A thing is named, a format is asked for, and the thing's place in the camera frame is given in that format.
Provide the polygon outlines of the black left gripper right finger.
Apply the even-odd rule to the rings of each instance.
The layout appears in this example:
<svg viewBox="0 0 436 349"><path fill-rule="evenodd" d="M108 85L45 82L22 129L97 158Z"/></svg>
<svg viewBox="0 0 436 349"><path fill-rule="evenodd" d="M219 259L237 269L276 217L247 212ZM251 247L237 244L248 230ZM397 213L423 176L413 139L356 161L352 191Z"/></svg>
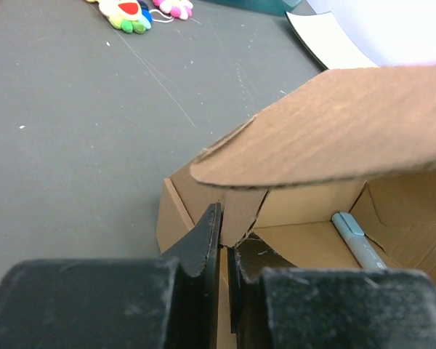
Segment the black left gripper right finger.
<svg viewBox="0 0 436 349"><path fill-rule="evenodd" d="M239 348L436 348L436 286L421 271L296 268L257 236L227 266Z"/></svg>

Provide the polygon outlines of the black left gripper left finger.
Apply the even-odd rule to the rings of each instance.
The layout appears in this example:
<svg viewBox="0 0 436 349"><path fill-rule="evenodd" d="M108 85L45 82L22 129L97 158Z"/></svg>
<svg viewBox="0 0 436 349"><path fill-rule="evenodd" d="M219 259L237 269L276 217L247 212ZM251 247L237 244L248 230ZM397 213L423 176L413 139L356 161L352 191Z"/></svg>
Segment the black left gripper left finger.
<svg viewBox="0 0 436 349"><path fill-rule="evenodd" d="M215 348L220 203L161 256L20 262L0 283L0 348Z"/></svg>

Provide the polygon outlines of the light blue tube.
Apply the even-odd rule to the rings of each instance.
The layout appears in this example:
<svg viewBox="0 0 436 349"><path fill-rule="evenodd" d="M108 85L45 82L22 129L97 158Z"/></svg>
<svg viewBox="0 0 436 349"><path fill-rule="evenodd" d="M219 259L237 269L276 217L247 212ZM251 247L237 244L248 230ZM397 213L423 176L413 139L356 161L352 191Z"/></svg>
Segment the light blue tube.
<svg viewBox="0 0 436 349"><path fill-rule="evenodd" d="M331 222L362 268L387 269L386 264L368 242L363 229L350 213L336 212L331 216Z"/></svg>

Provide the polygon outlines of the brown cardboard box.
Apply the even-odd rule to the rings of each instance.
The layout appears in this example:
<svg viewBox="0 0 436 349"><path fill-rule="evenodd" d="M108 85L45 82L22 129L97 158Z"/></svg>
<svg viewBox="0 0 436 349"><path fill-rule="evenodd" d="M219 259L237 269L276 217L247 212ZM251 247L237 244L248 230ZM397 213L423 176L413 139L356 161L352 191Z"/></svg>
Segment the brown cardboard box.
<svg viewBox="0 0 436 349"><path fill-rule="evenodd" d="M324 71L163 181L163 254L220 203L217 345L230 327L227 251L257 236L296 268L364 269L331 222L350 213L387 269L436 286L436 65Z"/></svg>

